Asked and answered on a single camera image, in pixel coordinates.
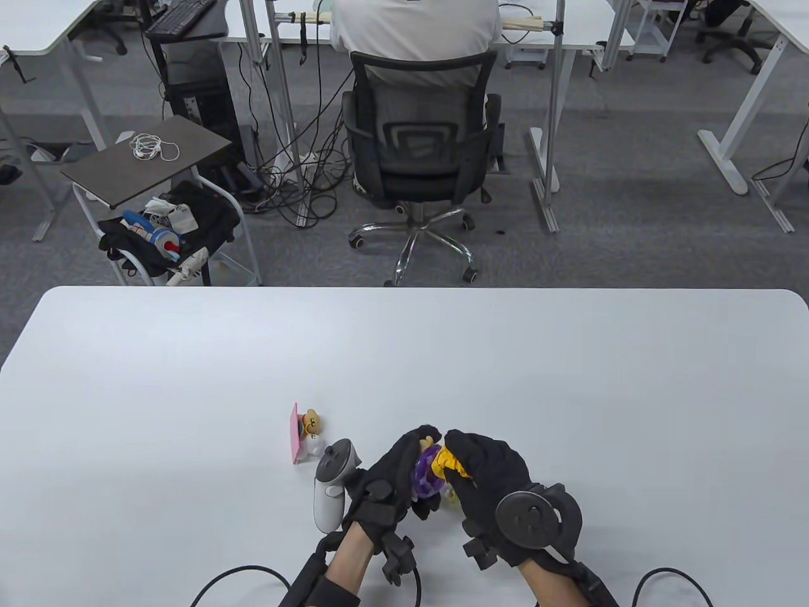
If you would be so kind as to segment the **person's left hand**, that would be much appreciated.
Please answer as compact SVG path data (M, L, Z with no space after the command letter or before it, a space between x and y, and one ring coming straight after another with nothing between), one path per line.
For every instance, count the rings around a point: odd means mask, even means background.
M413 500L412 475L422 453L421 442L428 438L439 441L442 433L431 425L408 431L378 462L356 470L347 483L351 505L342 528L357 523L372 542L375 555L382 551L382 539L396 531L408 511L425 520L440 507L439 495Z

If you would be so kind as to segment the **person's right hand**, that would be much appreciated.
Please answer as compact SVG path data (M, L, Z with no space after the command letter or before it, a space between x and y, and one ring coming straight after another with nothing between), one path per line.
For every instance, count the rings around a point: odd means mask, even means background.
M578 503L564 486L541 486L544 500L557 509L561 519L560 544L551 543L552 551L524 546L504 534L497 521L497 508L503 498L513 493L529 492L535 486L528 466L509 443L483 434L451 429L444 437L445 447L455 456L468 477L453 469L447 480L459 498L463 514L487 549L493 549L510 567L531 560L552 574L575 579L581 576L581 565L575 561L575 549L583 528L583 515Z

